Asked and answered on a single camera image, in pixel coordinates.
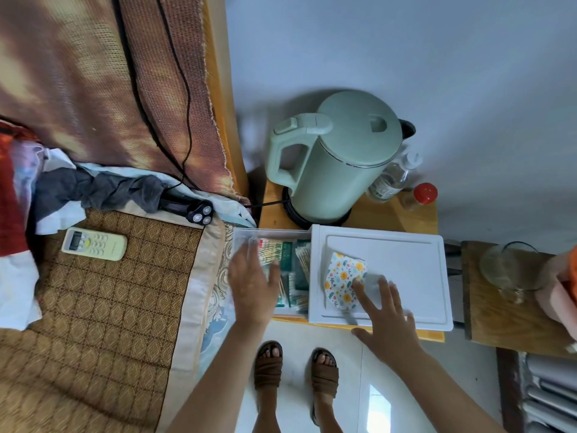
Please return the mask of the person's left hand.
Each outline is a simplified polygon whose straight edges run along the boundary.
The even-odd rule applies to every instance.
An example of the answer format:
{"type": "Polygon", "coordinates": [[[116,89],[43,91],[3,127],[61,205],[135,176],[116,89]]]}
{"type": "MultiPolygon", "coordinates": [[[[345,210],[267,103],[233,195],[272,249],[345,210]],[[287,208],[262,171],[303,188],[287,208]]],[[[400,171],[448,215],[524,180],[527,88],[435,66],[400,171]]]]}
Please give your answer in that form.
{"type": "Polygon", "coordinates": [[[278,297],[270,297],[258,258],[258,243],[244,242],[228,266],[228,283],[233,295],[235,321],[245,328],[264,332],[272,319],[278,297]]]}

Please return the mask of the person's right hand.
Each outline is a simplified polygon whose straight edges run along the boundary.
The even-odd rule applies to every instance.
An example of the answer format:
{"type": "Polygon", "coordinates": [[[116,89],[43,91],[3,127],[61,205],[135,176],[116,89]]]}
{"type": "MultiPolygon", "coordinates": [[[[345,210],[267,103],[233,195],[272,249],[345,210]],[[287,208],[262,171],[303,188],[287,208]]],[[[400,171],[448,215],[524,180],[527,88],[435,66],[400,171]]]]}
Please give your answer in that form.
{"type": "Polygon", "coordinates": [[[383,311],[375,306],[365,293],[363,284],[355,282],[353,290],[357,299],[371,319],[372,332],[377,342],[366,346],[377,359],[399,376],[415,368],[415,360],[424,355],[418,337],[411,337],[406,328],[398,288],[394,284],[394,312],[383,311]]]}

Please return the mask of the person's right forearm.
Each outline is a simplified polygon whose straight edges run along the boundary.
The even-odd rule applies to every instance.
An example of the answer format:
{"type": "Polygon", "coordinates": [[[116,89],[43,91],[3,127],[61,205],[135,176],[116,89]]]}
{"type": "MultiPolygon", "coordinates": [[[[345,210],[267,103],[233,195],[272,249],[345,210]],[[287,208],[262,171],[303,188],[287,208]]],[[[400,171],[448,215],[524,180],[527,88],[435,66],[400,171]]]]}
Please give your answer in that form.
{"type": "Polygon", "coordinates": [[[381,361],[399,376],[437,433],[507,433],[422,349],[386,350],[381,361]]]}

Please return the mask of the person's left forearm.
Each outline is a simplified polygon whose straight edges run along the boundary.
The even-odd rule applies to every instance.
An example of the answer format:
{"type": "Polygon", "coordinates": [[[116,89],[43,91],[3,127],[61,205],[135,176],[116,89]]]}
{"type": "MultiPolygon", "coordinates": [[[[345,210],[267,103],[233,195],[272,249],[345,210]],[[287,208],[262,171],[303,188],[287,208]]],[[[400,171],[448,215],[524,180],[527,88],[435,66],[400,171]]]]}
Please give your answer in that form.
{"type": "Polygon", "coordinates": [[[166,433],[234,433],[267,323],[237,320],[166,433]]]}

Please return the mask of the green cotton swab box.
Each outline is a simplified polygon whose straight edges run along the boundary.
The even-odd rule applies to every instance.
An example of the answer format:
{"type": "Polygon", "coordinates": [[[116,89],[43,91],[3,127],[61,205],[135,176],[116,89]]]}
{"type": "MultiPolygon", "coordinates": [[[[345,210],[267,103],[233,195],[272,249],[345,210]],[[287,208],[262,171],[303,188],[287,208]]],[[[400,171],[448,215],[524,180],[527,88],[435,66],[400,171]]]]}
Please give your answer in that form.
{"type": "Polygon", "coordinates": [[[279,296],[276,308],[291,307],[290,289],[294,284],[292,271],[292,241],[258,238],[258,258],[266,280],[270,278],[270,265],[278,261],[280,267],[279,296]]]}
{"type": "Polygon", "coordinates": [[[293,281],[290,281],[290,303],[298,312],[307,312],[310,284],[310,240],[297,240],[292,251],[293,281]]]}

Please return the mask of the white plastic box lid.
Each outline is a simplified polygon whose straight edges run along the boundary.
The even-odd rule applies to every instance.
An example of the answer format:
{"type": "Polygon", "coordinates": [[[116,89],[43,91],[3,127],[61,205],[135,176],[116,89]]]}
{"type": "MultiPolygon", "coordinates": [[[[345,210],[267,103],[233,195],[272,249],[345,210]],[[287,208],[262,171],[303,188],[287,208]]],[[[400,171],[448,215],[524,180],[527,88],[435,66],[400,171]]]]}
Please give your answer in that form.
{"type": "Polygon", "coordinates": [[[309,307],[311,324],[371,327],[362,306],[340,311],[329,306],[324,281],[333,252],[367,264],[365,292],[380,306],[378,279],[396,284],[404,312],[412,312],[416,329],[453,330],[448,271],[443,239],[439,235],[313,225],[310,260],[309,307]]]}

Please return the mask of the floral tissue packet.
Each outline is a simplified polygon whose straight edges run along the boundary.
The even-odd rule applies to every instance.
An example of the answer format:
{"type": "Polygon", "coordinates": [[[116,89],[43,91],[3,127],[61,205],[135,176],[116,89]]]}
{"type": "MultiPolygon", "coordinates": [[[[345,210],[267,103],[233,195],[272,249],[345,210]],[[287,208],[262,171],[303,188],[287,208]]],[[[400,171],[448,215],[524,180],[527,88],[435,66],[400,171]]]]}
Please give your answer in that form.
{"type": "Polygon", "coordinates": [[[323,284],[327,304],[340,311],[355,310],[359,302],[353,284],[364,284],[367,273],[364,260],[333,252],[323,284]]]}

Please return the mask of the clear plastic storage box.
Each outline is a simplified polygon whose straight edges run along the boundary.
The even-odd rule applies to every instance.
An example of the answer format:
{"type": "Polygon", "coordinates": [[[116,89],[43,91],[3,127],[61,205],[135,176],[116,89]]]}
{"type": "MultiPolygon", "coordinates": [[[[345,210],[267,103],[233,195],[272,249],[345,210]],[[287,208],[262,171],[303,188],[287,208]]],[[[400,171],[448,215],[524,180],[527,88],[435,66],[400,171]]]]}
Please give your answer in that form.
{"type": "MultiPolygon", "coordinates": [[[[312,245],[311,233],[306,230],[235,228],[233,232],[233,253],[235,253],[244,242],[255,241],[256,243],[258,243],[257,242],[258,238],[270,238],[282,241],[292,241],[293,248],[297,240],[310,240],[312,245]]],[[[278,316],[283,316],[285,318],[291,318],[293,316],[299,318],[305,318],[307,317],[307,312],[298,312],[293,306],[289,308],[275,308],[275,314],[278,316]]]]}

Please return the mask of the brown right sandal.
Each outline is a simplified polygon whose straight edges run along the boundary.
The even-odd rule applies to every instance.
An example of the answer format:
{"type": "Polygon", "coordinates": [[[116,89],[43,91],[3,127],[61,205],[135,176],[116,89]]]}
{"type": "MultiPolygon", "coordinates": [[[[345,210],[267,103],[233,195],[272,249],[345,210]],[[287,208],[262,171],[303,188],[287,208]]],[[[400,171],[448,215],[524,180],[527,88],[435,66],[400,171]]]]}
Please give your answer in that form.
{"type": "Polygon", "coordinates": [[[339,369],[330,351],[316,348],[311,356],[311,383],[314,394],[335,399],[339,385],[339,369]]]}

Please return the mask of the brown sandal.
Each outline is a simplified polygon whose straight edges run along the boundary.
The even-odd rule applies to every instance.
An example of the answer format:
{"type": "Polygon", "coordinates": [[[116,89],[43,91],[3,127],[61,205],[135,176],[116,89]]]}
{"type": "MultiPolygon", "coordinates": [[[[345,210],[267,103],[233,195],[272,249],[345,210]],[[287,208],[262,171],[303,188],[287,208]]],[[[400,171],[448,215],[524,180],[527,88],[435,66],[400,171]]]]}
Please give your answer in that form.
{"type": "Polygon", "coordinates": [[[253,368],[256,391],[278,388],[282,376],[283,349],[278,341],[264,342],[259,348],[253,368]]]}
{"type": "Polygon", "coordinates": [[[330,351],[316,348],[311,356],[311,383],[314,394],[335,399],[339,385],[339,369],[330,351]]]}

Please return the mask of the black kettle base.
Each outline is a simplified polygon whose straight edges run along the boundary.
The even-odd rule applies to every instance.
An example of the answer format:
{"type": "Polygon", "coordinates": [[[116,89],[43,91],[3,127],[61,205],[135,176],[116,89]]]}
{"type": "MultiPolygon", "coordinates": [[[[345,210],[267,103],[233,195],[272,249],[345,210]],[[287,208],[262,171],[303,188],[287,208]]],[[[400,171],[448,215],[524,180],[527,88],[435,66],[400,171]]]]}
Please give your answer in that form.
{"type": "Polygon", "coordinates": [[[352,208],[350,208],[350,210],[348,210],[342,217],[333,220],[331,222],[324,222],[324,223],[313,223],[309,220],[307,220],[306,218],[304,218],[303,216],[301,216],[296,209],[292,206],[292,201],[290,198],[290,194],[289,194],[289,188],[284,186],[283,190],[282,190],[282,197],[283,197],[283,209],[285,211],[285,213],[287,214],[288,218],[293,221],[297,226],[299,226],[299,228],[301,228],[302,230],[309,230],[311,228],[312,225],[322,225],[322,226],[336,226],[336,227],[340,227],[343,226],[343,224],[348,220],[348,218],[351,215],[352,212],[352,208]]]}

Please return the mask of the yellow wooden nightstand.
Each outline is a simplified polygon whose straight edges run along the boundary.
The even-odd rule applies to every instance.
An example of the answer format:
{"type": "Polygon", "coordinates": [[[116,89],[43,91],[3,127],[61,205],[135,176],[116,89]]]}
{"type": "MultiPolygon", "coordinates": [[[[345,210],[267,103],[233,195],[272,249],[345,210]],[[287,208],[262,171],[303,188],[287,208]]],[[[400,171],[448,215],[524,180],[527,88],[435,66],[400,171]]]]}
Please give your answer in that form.
{"type": "MultiPolygon", "coordinates": [[[[263,194],[263,203],[280,200],[283,187],[267,179],[263,194]]],[[[261,229],[300,230],[280,204],[267,205],[261,208],[261,217],[258,224],[261,229]]],[[[343,224],[345,227],[386,230],[393,232],[411,232],[419,234],[438,234],[438,219],[436,203],[433,202],[424,208],[405,210],[396,196],[393,201],[377,203],[363,195],[353,205],[349,218],[343,224]]],[[[341,330],[351,330],[354,325],[336,324],[309,324],[304,317],[277,316],[273,321],[312,325],[341,330]]],[[[445,333],[442,331],[417,330],[419,339],[430,342],[445,342],[445,333]]]]}

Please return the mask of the dark wooden stool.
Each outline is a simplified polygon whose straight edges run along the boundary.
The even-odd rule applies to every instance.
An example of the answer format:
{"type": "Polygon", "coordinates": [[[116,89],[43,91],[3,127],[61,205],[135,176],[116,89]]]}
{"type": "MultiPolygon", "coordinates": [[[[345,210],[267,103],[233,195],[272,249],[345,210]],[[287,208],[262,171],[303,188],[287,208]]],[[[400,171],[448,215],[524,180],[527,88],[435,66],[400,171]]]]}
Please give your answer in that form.
{"type": "Polygon", "coordinates": [[[481,241],[461,243],[466,338],[495,348],[577,359],[566,349],[572,338],[561,323],[547,317],[533,292],[516,305],[483,277],[480,258],[492,246],[481,241]]]}

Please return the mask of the person's right leg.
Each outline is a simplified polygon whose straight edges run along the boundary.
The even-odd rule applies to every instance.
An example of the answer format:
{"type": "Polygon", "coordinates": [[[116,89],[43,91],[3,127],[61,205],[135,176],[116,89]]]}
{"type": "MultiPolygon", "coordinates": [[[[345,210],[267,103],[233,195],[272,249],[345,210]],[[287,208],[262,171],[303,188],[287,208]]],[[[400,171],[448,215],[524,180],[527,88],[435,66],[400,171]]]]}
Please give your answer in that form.
{"type": "Polygon", "coordinates": [[[320,433],[343,433],[335,417],[334,400],[327,395],[313,393],[312,420],[320,433]]]}

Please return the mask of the person's leg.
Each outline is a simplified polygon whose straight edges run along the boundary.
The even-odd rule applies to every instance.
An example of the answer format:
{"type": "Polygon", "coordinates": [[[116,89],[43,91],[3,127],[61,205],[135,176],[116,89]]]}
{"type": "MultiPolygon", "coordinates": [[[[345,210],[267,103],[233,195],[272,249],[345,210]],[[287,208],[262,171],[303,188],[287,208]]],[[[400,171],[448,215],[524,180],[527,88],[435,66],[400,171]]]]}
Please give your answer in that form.
{"type": "Polygon", "coordinates": [[[278,388],[256,391],[257,417],[252,433],[280,433],[276,416],[278,388]]]}
{"type": "Polygon", "coordinates": [[[312,420],[320,433],[343,433],[335,417],[334,400],[327,395],[313,393],[312,420]]]}

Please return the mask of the brown left sandal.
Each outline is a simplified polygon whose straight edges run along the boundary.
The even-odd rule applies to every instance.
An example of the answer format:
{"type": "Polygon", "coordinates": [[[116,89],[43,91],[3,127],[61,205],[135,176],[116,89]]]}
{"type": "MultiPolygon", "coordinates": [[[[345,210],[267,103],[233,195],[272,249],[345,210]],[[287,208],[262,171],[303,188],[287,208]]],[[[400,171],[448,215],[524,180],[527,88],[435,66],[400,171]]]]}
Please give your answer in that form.
{"type": "Polygon", "coordinates": [[[259,348],[253,368],[256,391],[278,388],[282,376],[283,349],[278,341],[264,342],[259,348]]]}

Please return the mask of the black electric shaver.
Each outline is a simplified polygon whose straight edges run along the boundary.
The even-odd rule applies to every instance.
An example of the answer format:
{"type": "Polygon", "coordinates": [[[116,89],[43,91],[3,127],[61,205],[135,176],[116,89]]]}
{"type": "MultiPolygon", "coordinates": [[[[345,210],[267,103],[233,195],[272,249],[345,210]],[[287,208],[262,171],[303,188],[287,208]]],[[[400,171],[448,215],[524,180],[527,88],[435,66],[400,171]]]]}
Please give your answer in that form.
{"type": "Polygon", "coordinates": [[[206,226],[214,216],[213,203],[209,200],[186,198],[163,192],[158,209],[186,219],[189,223],[206,226]]]}

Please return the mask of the red-capped small jar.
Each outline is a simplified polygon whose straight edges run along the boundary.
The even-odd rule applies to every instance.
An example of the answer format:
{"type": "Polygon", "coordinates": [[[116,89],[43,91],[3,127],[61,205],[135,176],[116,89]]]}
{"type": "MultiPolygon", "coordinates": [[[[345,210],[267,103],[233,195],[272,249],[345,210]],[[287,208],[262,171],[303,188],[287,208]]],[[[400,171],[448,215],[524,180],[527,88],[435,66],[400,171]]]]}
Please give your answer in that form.
{"type": "Polygon", "coordinates": [[[438,189],[429,182],[423,182],[413,189],[403,192],[400,197],[400,204],[405,210],[416,210],[436,201],[438,189]]]}

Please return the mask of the clear glass cup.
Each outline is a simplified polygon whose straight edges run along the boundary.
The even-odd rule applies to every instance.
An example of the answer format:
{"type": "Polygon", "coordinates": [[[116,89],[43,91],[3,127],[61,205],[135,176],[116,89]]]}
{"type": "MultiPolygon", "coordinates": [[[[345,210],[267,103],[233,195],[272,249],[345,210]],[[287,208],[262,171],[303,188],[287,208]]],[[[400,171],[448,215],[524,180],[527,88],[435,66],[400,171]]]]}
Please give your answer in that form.
{"type": "Polygon", "coordinates": [[[539,275],[552,255],[523,241],[493,245],[480,256],[480,272],[502,298],[521,305],[541,289],[539,275]]]}

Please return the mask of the clear plastic bottle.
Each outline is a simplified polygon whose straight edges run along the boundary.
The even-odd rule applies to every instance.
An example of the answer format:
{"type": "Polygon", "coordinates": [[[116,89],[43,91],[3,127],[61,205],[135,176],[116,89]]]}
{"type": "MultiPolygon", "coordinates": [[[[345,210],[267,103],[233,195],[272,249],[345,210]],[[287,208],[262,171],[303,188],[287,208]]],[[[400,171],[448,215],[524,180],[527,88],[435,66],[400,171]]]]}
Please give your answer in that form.
{"type": "Polygon", "coordinates": [[[402,153],[384,168],[366,191],[375,202],[386,203],[408,184],[408,177],[422,163],[422,156],[414,151],[402,153]]]}

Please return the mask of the person's left leg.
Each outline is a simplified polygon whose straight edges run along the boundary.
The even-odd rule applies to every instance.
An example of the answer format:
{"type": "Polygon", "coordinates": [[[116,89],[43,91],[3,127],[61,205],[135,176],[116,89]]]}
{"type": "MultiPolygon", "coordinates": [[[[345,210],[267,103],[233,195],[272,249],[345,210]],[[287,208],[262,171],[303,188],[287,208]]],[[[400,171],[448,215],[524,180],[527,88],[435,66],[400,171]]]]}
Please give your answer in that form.
{"type": "Polygon", "coordinates": [[[278,388],[256,391],[257,417],[252,433],[280,433],[276,416],[278,388]]]}

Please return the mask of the green electric kettle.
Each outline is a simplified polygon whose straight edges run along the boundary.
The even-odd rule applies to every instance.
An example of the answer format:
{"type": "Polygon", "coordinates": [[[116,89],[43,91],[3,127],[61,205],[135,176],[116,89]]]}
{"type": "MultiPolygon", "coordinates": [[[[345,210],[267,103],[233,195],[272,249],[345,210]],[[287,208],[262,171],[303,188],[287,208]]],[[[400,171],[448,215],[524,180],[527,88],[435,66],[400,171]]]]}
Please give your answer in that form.
{"type": "Polygon", "coordinates": [[[289,188],[301,216],[331,222],[353,207],[415,133],[413,123],[399,119],[378,97],[336,92],[317,111],[275,125],[265,173],[289,188]]]}

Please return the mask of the pink bundle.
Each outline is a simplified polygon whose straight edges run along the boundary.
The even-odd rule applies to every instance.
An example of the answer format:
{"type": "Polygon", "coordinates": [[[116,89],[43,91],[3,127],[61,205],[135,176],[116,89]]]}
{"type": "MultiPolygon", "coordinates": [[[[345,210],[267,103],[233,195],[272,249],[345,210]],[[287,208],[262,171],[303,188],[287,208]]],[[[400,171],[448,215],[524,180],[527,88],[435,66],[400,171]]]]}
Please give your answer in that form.
{"type": "Polygon", "coordinates": [[[539,306],[566,329],[577,350],[577,245],[544,264],[537,286],[539,306]]]}

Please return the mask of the grey radiator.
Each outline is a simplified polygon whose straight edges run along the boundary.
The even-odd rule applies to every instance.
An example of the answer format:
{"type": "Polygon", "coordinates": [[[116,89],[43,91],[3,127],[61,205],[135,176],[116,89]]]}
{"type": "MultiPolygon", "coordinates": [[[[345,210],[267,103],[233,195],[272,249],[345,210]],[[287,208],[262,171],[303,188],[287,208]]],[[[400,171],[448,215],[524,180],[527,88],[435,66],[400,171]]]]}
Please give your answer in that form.
{"type": "Polygon", "coordinates": [[[520,360],[524,433],[577,433],[577,353],[520,360]]]}

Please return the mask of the woven mat pillow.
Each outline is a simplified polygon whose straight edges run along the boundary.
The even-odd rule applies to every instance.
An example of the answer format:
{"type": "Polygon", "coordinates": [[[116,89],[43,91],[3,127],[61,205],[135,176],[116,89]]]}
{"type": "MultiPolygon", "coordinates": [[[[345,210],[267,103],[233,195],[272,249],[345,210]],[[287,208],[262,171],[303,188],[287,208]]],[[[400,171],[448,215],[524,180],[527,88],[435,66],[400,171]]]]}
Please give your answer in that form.
{"type": "Polygon", "coordinates": [[[0,433],[166,433],[210,362],[208,331],[227,324],[234,225],[97,210],[79,225],[126,236],[126,254],[43,240],[43,316],[0,330],[0,433]]]}

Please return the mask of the white remote control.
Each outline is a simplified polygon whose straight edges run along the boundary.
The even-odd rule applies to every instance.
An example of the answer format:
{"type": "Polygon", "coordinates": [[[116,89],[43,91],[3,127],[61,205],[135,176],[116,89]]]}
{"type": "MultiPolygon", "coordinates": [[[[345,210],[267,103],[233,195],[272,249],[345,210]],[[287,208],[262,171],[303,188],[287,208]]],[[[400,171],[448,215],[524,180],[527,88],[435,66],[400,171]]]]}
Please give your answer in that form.
{"type": "Polygon", "coordinates": [[[79,227],[66,230],[61,251],[76,256],[112,262],[120,261],[127,249],[127,238],[111,232],[98,232],[79,227]]]}

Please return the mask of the grey cloth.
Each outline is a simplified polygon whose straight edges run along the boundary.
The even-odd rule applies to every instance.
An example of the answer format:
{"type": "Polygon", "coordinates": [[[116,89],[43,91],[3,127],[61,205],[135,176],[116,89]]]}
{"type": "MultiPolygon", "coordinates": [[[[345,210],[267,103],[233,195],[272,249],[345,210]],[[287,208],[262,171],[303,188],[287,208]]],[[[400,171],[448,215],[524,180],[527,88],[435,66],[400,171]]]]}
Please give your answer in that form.
{"type": "Polygon", "coordinates": [[[33,203],[36,220],[42,220],[68,202],[80,202],[82,208],[110,211],[136,203],[147,213],[158,210],[165,190],[154,175],[123,177],[110,173],[92,176],[83,169],[57,168],[43,172],[35,185],[33,203]]]}

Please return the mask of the white cloth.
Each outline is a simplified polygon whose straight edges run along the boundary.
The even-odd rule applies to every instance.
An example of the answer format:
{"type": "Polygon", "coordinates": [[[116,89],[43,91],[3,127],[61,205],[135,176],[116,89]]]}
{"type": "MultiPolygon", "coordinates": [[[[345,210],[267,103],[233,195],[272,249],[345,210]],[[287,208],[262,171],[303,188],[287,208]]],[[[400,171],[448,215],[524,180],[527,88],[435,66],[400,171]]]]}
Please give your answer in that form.
{"type": "MultiPolygon", "coordinates": [[[[23,213],[25,232],[32,219],[35,185],[43,172],[57,168],[77,169],[60,149],[47,149],[31,139],[13,142],[11,157],[15,166],[14,189],[23,213]]],[[[0,328],[25,330],[41,319],[35,299],[39,270],[29,249],[0,258],[0,328]]]]}

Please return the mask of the brown woven bed mat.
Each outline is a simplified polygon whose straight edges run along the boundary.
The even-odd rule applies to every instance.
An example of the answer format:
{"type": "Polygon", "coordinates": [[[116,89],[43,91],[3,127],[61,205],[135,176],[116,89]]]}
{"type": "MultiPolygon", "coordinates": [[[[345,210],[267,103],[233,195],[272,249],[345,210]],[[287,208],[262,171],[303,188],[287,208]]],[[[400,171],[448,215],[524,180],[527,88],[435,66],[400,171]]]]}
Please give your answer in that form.
{"type": "Polygon", "coordinates": [[[240,202],[206,84],[202,7],[0,0],[0,117],[73,160],[166,173],[240,202]]]}

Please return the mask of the red cloth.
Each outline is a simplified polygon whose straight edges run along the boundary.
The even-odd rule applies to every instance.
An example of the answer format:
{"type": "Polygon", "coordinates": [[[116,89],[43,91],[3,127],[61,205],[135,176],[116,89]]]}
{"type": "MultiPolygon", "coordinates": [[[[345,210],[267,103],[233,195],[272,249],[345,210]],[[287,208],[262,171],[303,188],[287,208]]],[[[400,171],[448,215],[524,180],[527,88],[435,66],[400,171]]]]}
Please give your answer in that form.
{"type": "Polygon", "coordinates": [[[14,189],[11,151],[16,134],[0,121],[0,258],[28,250],[23,213],[14,189]]]}

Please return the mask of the wooden bed frame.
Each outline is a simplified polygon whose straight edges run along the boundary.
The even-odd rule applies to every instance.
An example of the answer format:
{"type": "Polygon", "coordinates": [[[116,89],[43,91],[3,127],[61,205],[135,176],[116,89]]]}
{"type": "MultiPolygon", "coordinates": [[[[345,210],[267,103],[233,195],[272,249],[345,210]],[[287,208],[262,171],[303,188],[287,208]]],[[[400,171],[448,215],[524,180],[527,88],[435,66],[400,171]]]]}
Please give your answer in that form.
{"type": "Polygon", "coordinates": [[[203,0],[206,84],[235,198],[249,205],[249,180],[243,162],[230,60],[225,0],[203,0]]]}

